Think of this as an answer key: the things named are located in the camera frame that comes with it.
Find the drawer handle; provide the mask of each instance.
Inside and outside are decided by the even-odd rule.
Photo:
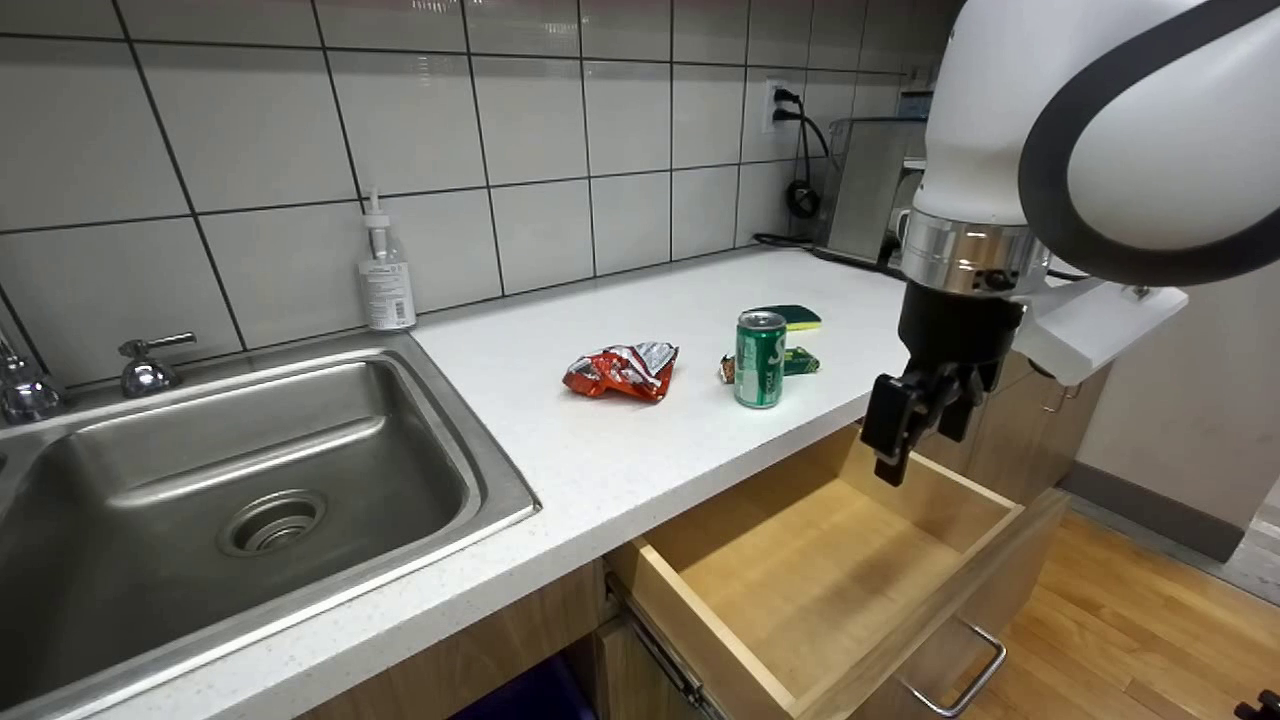
[[[970,704],[994,684],[994,676],[1003,669],[1003,659],[1007,659],[1007,648],[1001,646],[1001,635],[994,635],[994,634],[985,634],[985,628],[977,628],[977,623],[970,623],[970,621],[959,621],[973,635],[980,635],[985,646],[994,646],[994,666],[985,669],[985,672],[977,672],[977,681],[959,692],[959,699],[955,704],[940,704],[940,699],[933,699],[933,698],[926,698],[920,689],[911,689],[910,681],[902,681],[933,715],[965,715],[970,712]]]

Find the green soda can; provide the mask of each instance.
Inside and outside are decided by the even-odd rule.
[[[777,407],[784,402],[788,319],[777,311],[737,316],[733,396],[746,407]]]

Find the countertop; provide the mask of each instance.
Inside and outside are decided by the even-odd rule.
[[[737,316],[808,306],[825,369],[750,414],[718,381]],[[297,715],[526,594],[853,426],[879,371],[902,371],[902,283],[808,254],[737,254],[575,283],[420,324],[415,339],[515,462],[540,514],[434,567],[237,648],[105,715]],[[604,346],[679,346],[665,405],[569,396],[564,369]]]

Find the kitchen sink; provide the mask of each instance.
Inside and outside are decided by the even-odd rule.
[[[119,699],[529,514],[412,339],[4,430],[0,712]]]

